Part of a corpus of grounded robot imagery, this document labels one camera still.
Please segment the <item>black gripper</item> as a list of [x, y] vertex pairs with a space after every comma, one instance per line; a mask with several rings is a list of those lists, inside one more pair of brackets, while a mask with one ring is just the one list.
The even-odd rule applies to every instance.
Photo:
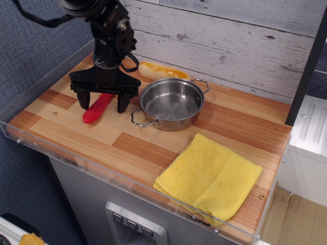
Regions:
[[118, 113], [126, 111], [131, 96], [138, 96], [140, 80], [122, 72], [118, 67], [103, 69], [97, 66], [69, 74], [71, 89], [77, 94], [80, 107], [89, 108], [90, 94], [109, 93], [118, 94]]

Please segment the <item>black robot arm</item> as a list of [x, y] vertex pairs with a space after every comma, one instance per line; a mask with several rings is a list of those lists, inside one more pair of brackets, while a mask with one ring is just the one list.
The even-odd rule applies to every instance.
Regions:
[[71, 90], [77, 94], [81, 108], [89, 108], [92, 92], [118, 96], [118, 112], [125, 112], [130, 100], [138, 96], [140, 80], [129, 73], [138, 69], [139, 61], [132, 55], [137, 40], [130, 25], [128, 11], [119, 1], [58, 1], [65, 16], [44, 20], [26, 12], [14, 1], [19, 12], [28, 20], [55, 28], [74, 18], [90, 23], [95, 39], [92, 68], [71, 72]]

